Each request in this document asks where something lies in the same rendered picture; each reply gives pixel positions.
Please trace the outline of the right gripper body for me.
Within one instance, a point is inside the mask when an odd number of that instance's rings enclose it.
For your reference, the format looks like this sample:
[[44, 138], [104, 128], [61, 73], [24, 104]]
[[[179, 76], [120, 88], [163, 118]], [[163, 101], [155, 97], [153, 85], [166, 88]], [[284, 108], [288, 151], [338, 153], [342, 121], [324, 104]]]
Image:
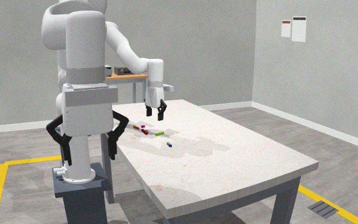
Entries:
[[63, 128], [67, 136], [104, 134], [113, 130], [112, 103], [66, 107], [64, 89], [72, 89], [71, 84], [63, 84], [62, 90]]

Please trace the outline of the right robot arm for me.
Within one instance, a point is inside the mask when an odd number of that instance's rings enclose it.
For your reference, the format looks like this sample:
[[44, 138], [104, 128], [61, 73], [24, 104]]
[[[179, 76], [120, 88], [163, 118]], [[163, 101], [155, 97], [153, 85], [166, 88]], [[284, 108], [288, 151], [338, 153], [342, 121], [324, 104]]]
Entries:
[[[64, 89], [66, 107], [118, 103], [118, 87], [103, 82], [112, 75], [105, 67], [106, 8], [107, 0], [59, 0], [44, 13], [43, 44], [57, 50], [60, 84], [72, 87]], [[92, 181], [88, 136], [72, 137], [69, 146], [72, 165], [64, 161], [54, 173], [70, 184]]]

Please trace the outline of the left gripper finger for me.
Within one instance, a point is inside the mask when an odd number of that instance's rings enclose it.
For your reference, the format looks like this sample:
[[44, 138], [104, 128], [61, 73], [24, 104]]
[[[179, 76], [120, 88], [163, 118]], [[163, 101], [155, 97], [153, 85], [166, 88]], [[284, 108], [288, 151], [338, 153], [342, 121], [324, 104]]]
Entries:
[[152, 108], [146, 105], [146, 116], [152, 116]]
[[[158, 121], [163, 120], [163, 113], [165, 112], [167, 105], [165, 102], [161, 99], [160, 100], [161, 105], [157, 108], [158, 109]], [[161, 108], [161, 110], [160, 110]]]

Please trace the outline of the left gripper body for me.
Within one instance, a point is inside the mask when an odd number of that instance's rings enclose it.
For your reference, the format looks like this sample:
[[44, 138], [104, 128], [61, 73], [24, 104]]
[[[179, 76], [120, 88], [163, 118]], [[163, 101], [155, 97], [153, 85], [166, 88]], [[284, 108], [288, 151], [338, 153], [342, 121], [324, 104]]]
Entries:
[[160, 100], [164, 101], [163, 87], [149, 87], [146, 88], [145, 104], [152, 108], [158, 108], [161, 103]]

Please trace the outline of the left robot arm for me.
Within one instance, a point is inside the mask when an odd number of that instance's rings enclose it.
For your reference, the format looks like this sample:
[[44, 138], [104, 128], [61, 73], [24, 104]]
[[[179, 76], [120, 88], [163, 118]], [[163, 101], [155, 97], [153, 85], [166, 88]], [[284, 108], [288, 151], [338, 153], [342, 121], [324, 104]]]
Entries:
[[163, 84], [163, 60], [140, 59], [130, 48], [128, 40], [118, 31], [113, 22], [106, 22], [107, 36], [105, 41], [115, 51], [129, 71], [136, 75], [148, 72], [149, 87], [163, 87], [164, 91], [173, 91], [174, 86]]

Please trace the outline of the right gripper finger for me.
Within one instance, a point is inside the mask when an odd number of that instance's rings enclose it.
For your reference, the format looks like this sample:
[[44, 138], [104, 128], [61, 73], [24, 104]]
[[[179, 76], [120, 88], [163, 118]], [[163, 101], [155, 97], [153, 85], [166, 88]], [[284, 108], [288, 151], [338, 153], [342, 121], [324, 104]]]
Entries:
[[46, 126], [46, 130], [52, 136], [52, 138], [59, 143], [63, 148], [64, 161], [68, 160], [68, 165], [71, 166], [71, 154], [70, 154], [70, 146], [69, 141], [72, 139], [71, 136], [63, 134], [63, 136], [59, 135], [55, 128], [63, 123], [63, 114], [54, 119], [51, 123]]
[[129, 122], [129, 119], [115, 111], [113, 112], [113, 118], [120, 121], [119, 126], [114, 131], [110, 131], [107, 134], [109, 135], [108, 138], [108, 152], [109, 156], [112, 160], [115, 160], [115, 154], [117, 154], [117, 144], [119, 137], [125, 131], [125, 128]]

